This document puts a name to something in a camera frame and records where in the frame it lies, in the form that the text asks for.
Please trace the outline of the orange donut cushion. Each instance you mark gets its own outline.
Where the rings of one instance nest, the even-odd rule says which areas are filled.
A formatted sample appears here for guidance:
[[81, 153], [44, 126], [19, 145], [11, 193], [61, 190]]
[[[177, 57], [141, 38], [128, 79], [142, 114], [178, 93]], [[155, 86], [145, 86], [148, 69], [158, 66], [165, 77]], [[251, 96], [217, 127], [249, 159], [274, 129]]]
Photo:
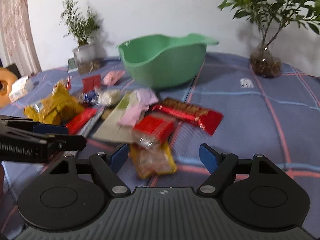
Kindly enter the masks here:
[[10, 103], [9, 94], [12, 91], [12, 85], [18, 80], [17, 76], [6, 68], [0, 70], [0, 107], [3, 108]]

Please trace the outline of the red clear snack packet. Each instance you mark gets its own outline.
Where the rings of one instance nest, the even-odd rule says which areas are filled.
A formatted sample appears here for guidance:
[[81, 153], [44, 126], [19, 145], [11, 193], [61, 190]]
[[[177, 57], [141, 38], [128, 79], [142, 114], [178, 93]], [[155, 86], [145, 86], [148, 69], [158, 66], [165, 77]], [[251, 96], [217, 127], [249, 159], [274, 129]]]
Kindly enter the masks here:
[[158, 150], [175, 130], [176, 122], [172, 116], [150, 113], [133, 127], [133, 142], [147, 150]]

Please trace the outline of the yellow chips bag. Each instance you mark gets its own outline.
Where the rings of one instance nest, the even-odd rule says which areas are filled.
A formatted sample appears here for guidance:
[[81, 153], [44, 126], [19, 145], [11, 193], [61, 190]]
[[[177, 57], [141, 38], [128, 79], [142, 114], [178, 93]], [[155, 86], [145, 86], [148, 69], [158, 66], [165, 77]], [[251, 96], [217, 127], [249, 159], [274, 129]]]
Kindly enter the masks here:
[[24, 108], [24, 115], [33, 121], [50, 125], [60, 125], [81, 114], [85, 108], [72, 97], [62, 83], [57, 83], [50, 96], [40, 101], [41, 109], [29, 105]]

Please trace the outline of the blue plaid tablecloth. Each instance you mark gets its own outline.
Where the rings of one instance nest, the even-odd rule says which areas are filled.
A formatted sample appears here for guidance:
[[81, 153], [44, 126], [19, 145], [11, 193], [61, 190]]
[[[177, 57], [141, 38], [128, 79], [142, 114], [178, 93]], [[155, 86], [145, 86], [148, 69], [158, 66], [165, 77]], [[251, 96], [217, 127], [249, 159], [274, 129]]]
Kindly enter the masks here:
[[[124, 69], [116, 59], [107, 59], [89, 75], [104, 77], [111, 70]], [[71, 76], [71, 93], [82, 90], [78, 72], [67, 67], [42, 71], [32, 78], [34, 89], [2, 115], [23, 116], [23, 109], [46, 98], [57, 81]], [[193, 186], [198, 188], [209, 173], [199, 160], [199, 147], [208, 144], [219, 152], [230, 152], [249, 159], [263, 154], [282, 168], [308, 193], [310, 211], [303, 227], [319, 238], [319, 79], [289, 64], [283, 64], [274, 79], [253, 74], [248, 59], [231, 54], [206, 55], [197, 77], [185, 85], [157, 92], [159, 99], [179, 101], [210, 108], [224, 118], [211, 137], [198, 127], [181, 123], [170, 139], [178, 166], [173, 175], [137, 177], [129, 159], [118, 176], [131, 190], [138, 186]], [[3, 163], [4, 194], [1, 196], [1, 233], [15, 238], [24, 228], [16, 202], [20, 192], [41, 173], [41, 165]]]

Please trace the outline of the long red chocolate bar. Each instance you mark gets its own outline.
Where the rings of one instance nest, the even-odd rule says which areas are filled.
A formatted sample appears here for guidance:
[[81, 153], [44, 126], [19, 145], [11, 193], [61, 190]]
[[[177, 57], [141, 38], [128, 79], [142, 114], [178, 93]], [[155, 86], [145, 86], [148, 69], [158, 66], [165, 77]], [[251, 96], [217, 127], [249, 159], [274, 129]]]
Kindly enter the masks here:
[[153, 111], [175, 117], [193, 126], [201, 128], [209, 135], [213, 135], [223, 120], [223, 114], [211, 109], [202, 108], [198, 105], [191, 105], [172, 98], [166, 98], [152, 106]]

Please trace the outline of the small pink candy packet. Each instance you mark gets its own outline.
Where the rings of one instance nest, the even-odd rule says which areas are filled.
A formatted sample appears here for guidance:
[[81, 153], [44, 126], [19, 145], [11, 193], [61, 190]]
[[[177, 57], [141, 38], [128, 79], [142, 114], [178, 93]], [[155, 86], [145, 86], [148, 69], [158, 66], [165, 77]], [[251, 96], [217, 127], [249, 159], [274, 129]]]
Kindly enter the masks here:
[[124, 70], [111, 70], [103, 78], [101, 84], [104, 86], [115, 85], [125, 75]]

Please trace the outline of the dark red packet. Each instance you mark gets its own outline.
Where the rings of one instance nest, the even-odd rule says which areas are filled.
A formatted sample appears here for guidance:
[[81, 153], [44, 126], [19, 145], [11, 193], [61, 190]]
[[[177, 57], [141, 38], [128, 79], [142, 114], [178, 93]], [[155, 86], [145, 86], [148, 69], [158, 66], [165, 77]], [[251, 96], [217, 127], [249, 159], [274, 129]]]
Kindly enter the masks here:
[[82, 91], [88, 93], [101, 87], [101, 75], [93, 75], [82, 79]]

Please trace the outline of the broad-leaf plant in glass vase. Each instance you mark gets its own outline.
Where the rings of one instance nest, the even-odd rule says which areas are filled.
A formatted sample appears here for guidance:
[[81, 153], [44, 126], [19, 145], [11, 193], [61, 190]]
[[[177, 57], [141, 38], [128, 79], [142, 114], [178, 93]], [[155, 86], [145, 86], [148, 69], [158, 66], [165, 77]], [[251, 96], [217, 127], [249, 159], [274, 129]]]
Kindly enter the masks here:
[[256, 24], [261, 41], [252, 51], [249, 65], [253, 72], [273, 78], [281, 71], [281, 61], [269, 50], [279, 33], [291, 23], [319, 34], [319, 0], [223, 0], [220, 10], [229, 7], [234, 18]]

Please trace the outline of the beige green snack pack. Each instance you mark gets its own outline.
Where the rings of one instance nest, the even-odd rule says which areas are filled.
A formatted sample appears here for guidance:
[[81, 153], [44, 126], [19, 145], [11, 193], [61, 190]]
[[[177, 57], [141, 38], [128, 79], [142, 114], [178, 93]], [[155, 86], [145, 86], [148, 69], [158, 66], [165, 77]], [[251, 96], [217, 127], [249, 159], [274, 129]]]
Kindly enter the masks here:
[[133, 143], [132, 128], [130, 126], [120, 125], [118, 122], [127, 109], [137, 103], [138, 99], [135, 92], [131, 91], [126, 93], [115, 109], [92, 135], [92, 138], [107, 142]]

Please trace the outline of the fine-leaf plant in white cup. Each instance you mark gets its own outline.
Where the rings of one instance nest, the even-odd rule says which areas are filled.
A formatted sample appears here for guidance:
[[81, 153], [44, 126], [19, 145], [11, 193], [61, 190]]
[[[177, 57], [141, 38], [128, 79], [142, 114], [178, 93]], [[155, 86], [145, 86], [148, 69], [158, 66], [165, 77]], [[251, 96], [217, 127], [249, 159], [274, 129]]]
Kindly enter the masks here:
[[67, 28], [64, 37], [71, 36], [77, 43], [73, 55], [78, 72], [90, 73], [100, 67], [94, 44], [95, 35], [100, 29], [98, 14], [91, 7], [83, 14], [76, 0], [63, 0], [62, 7], [61, 23]]

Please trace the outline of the orange clear cracker packet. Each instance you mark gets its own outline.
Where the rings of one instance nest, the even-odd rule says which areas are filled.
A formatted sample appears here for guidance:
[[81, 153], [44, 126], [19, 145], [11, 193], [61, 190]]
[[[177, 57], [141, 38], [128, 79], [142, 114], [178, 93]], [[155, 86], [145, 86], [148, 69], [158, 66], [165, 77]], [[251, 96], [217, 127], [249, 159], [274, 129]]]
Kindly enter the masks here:
[[147, 150], [131, 144], [129, 156], [140, 179], [146, 179], [152, 175], [173, 174], [177, 171], [177, 165], [167, 141], [157, 150]]

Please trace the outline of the green plastic bowl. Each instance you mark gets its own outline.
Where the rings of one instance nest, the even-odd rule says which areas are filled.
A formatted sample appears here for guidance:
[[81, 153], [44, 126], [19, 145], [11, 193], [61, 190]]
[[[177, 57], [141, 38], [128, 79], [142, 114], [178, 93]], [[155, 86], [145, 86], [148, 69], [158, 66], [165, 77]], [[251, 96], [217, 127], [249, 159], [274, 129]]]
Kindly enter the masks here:
[[118, 45], [123, 65], [141, 85], [166, 89], [193, 79], [202, 67], [208, 46], [219, 41], [201, 34], [182, 37], [148, 35]]

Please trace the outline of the white tissue packet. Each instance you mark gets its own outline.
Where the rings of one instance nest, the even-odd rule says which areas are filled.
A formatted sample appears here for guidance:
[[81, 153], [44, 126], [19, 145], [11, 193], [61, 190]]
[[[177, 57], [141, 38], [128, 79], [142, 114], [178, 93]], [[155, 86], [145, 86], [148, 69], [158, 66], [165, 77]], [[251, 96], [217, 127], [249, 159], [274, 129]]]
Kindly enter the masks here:
[[10, 102], [13, 103], [27, 95], [33, 90], [34, 84], [29, 76], [23, 76], [12, 84], [12, 90], [9, 93]]

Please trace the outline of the red slim snack stick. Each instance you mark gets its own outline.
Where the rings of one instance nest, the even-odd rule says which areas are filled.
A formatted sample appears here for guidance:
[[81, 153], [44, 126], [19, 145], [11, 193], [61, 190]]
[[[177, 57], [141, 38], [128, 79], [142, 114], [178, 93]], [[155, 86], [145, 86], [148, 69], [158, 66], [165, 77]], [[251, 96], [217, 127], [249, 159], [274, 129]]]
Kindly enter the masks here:
[[97, 109], [86, 108], [82, 113], [76, 115], [69, 122], [67, 122], [66, 127], [68, 129], [69, 135], [76, 135], [82, 129], [85, 124], [95, 116]]

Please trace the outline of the pink floral curtain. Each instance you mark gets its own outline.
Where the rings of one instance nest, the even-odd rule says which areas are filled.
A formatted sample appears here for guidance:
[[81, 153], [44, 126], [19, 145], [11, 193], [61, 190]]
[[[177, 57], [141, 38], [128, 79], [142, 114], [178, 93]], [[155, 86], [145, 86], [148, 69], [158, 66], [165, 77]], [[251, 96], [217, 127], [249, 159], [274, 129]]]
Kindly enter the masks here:
[[31, 33], [27, 0], [1, 0], [1, 40], [8, 64], [16, 64], [21, 75], [41, 71]]

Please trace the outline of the white digital clock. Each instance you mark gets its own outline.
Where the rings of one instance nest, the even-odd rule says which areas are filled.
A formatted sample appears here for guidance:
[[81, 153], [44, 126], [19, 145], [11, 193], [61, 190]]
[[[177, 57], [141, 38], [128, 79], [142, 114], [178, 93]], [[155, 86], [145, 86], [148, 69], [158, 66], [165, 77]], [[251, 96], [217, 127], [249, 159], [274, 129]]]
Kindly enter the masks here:
[[67, 72], [68, 73], [72, 73], [72, 72], [77, 72], [77, 71], [78, 71], [78, 67], [77, 67], [77, 64], [75, 62], [75, 59], [74, 58], [68, 59]]

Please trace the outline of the white nougat clear wrapper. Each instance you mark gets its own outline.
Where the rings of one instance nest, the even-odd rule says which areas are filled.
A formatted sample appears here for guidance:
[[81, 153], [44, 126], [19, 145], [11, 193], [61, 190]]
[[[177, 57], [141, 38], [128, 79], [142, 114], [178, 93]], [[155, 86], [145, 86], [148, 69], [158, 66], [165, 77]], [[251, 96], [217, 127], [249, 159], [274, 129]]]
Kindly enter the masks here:
[[106, 107], [114, 106], [121, 100], [119, 89], [107, 89], [98, 92], [98, 104]]

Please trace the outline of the pink snack wrapper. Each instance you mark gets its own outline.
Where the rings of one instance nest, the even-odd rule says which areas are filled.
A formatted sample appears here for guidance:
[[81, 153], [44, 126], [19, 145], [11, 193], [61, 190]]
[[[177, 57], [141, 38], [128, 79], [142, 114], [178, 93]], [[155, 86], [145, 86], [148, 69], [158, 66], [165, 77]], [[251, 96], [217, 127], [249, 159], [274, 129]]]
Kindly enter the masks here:
[[136, 96], [137, 102], [126, 109], [124, 115], [118, 121], [119, 125], [135, 126], [141, 116], [149, 109], [149, 106], [159, 101], [155, 92], [150, 88], [135, 89], [132, 93]]

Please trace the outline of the blue foil chocolate ball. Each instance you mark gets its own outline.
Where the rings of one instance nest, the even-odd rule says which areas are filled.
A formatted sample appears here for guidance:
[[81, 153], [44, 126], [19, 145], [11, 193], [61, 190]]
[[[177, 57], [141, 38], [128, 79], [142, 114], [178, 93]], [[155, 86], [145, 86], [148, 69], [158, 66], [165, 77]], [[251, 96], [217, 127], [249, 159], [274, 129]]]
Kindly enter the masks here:
[[95, 90], [89, 91], [82, 95], [82, 100], [84, 103], [90, 105], [97, 105], [98, 104], [98, 94]]

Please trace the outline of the red white printed snack bag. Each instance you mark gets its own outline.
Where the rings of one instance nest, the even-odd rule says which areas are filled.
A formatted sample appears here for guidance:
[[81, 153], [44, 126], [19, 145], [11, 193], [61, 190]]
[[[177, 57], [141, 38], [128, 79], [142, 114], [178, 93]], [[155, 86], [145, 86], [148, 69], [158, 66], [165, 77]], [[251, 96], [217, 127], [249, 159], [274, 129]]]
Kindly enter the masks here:
[[53, 90], [52, 93], [55, 93], [56, 89], [58, 88], [59, 85], [62, 85], [63, 87], [65, 87], [65, 89], [67, 89], [68, 91], [71, 90], [71, 77], [68, 76], [66, 78], [63, 78], [59, 81], [57, 81], [57, 83], [53, 86]]

